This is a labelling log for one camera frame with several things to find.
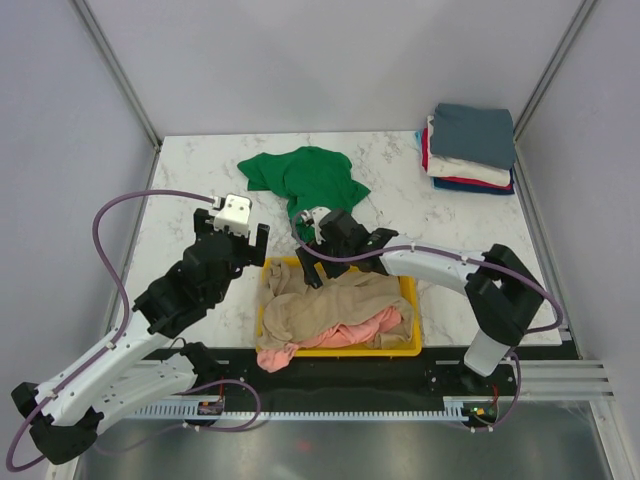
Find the yellow plastic bin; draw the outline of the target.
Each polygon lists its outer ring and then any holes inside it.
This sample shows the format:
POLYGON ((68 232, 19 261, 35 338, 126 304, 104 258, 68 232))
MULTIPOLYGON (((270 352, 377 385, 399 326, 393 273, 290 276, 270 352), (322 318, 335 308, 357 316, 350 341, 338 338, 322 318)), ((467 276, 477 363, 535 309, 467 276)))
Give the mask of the yellow plastic bin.
MULTIPOLYGON (((272 257, 272 258, 284 258, 287 262, 300 265, 298 259, 294 257, 272 257)), ((263 269, 261 286, 263 285, 263 271, 269 264, 269 258, 263 269)), ((415 281, 406 276, 396 277, 399 279, 402 295, 413 305, 414 307, 414 322, 413 322, 413 340, 409 343, 399 344, 394 348, 389 349, 373 349, 366 344, 357 344, 354 346, 340 348, 340 349, 310 349, 299 350, 295 357, 414 357, 418 355, 422 350, 422 338, 420 332, 420 315, 419 305, 417 300, 417 292, 415 287, 415 281)), ((256 320, 256 351, 261 350, 257 345, 257 337, 261 334, 262 330, 262 315, 263 308, 259 302, 259 310, 256 320)))

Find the beige t shirt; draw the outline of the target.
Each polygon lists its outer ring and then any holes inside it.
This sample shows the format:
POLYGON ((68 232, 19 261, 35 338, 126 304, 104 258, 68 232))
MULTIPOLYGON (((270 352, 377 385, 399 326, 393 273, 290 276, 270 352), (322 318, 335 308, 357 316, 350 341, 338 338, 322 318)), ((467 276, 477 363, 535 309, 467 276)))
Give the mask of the beige t shirt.
POLYGON ((355 327, 390 309, 399 324, 384 327, 365 344, 389 349, 413 340, 414 307, 402 295, 399 279, 348 271, 336 279, 321 276, 315 289, 304 282, 302 267, 272 258, 263 271, 259 302, 263 308, 260 349, 280 349, 311 340, 333 327, 355 327))

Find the green t shirt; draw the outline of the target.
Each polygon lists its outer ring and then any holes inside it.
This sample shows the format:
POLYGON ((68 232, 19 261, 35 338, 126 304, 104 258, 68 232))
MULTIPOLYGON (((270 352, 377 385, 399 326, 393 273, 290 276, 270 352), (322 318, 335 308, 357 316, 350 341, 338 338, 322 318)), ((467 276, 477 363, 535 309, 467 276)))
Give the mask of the green t shirt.
POLYGON ((326 207, 352 212, 370 189, 352 178, 352 163, 340 153, 305 146, 285 154, 260 153, 238 163, 250 191, 270 191, 287 201, 293 218, 302 210, 326 207))

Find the pink t shirt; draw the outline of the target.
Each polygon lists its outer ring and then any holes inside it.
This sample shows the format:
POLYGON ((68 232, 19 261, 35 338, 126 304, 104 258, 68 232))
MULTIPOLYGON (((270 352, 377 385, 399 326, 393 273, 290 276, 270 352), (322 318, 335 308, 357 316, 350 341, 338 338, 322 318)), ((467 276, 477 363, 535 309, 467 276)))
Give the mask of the pink t shirt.
POLYGON ((257 364, 268 373, 274 373, 287 367, 299 350, 333 350, 357 344, 383 348, 384 344, 410 340, 410 327, 397 308, 387 307, 359 324, 337 324, 305 340, 287 342, 278 348, 262 348, 257 354, 257 364))

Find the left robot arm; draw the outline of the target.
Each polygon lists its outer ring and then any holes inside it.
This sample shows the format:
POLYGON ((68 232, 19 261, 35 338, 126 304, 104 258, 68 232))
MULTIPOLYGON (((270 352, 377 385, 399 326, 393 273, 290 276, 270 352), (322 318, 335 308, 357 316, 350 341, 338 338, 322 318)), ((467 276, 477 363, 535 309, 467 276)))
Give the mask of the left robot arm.
POLYGON ((128 321, 58 376, 23 382, 12 391, 43 458, 64 464, 139 408, 169 395, 216 388, 220 365, 200 342, 185 344, 148 373, 134 374, 132 368, 204 319, 244 268, 264 265, 270 228, 258 225, 251 243, 248 218, 196 210, 194 244, 135 299, 128 321))

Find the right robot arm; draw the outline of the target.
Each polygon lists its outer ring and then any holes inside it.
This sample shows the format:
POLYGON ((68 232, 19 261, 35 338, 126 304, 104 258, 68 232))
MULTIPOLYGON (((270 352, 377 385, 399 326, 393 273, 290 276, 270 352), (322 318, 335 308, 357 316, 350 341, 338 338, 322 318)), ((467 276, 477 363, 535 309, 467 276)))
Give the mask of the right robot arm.
POLYGON ((544 288, 501 244, 485 252, 437 247, 388 228, 368 231, 350 213, 325 207, 303 210, 291 223, 304 281, 315 289, 323 285, 316 268, 321 265, 328 279, 355 267, 426 281, 466 297, 478 332, 457 377, 469 393, 493 383, 496 367, 521 343, 544 300, 544 288))

